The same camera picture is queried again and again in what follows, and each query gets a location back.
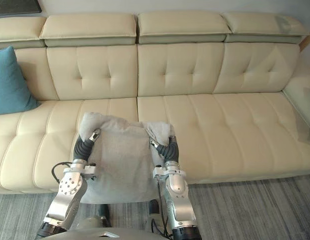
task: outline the cloth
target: cloth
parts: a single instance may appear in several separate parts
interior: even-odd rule
[[[150,146],[150,136],[160,144],[168,144],[174,129],[165,122],[128,122],[115,116],[85,113],[79,127],[83,141],[101,129],[89,163],[96,163],[97,178],[87,181],[81,203],[114,204],[145,202],[158,197],[153,180],[155,165],[163,158]]]

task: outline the floor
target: floor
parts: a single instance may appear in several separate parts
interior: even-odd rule
[[[32,240],[55,194],[0,195],[0,240]],[[310,175],[191,185],[203,240],[310,240]],[[72,228],[98,212],[81,204]],[[143,229],[148,203],[110,205],[113,227]]]

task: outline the cream leather sofa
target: cream leather sofa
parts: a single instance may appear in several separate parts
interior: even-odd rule
[[[41,101],[0,115],[0,194],[55,192],[85,112],[172,123],[191,184],[310,174],[306,34],[258,13],[0,18],[0,48]]]

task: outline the sofa headrest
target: sofa headrest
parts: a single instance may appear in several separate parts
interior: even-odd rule
[[[44,47],[40,34],[45,20],[41,16],[0,18],[0,49]]]
[[[136,21],[128,13],[52,15],[42,29],[48,47],[133,45]]]
[[[200,10],[141,13],[138,24],[140,44],[223,42],[231,32],[219,13]]]
[[[228,12],[223,17],[231,30],[225,42],[268,42],[298,44],[309,35],[291,16],[275,13]]]

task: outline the black cable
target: black cable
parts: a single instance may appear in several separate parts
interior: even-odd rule
[[[159,197],[159,207],[160,207],[160,216],[161,216],[161,220],[164,226],[164,233],[163,233],[163,237],[167,238],[167,239],[171,239],[169,237],[169,233],[167,231],[167,223],[169,221],[169,217],[166,218],[166,222],[164,221],[164,213],[163,213],[163,202],[162,202],[162,197],[161,197],[161,188],[160,188],[160,182],[159,179],[157,178],[157,189],[158,189],[158,197]]]
[[[151,228],[151,232],[152,232],[152,233],[154,233],[153,221],[154,221],[154,219],[152,219],[152,220],[151,220],[151,223],[150,223],[150,228]]]
[[[171,235],[164,235],[164,233],[161,232],[161,230],[159,230],[159,227],[157,226],[156,222],[154,219],[151,220],[151,228],[153,230],[153,225],[155,226],[156,230],[159,232],[159,234],[163,237],[163,238],[166,238],[166,239],[170,239],[172,240],[171,236],[173,236],[173,234]]]
[[[158,196],[159,196],[159,207],[160,207],[160,216],[161,216],[161,221],[163,223],[163,226],[165,226],[165,221],[164,221],[164,214],[163,214],[163,202],[162,202],[162,197],[161,197],[161,189],[160,189],[160,182],[159,179],[157,178],[157,189],[158,189]]]
[[[53,175],[54,179],[56,180],[56,182],[58,184],[60,184],[60,180],[57,178],[57,176],[55,175],[55,168],[59,165],[66,165],[67,167],[70,167],[69,164],[72,164],[72,162],[70,161],[63,161],[63,162],[60,162],[60,163],[57,163],[55,166],[53,166],[53,168],[51,169],[51,174]]]

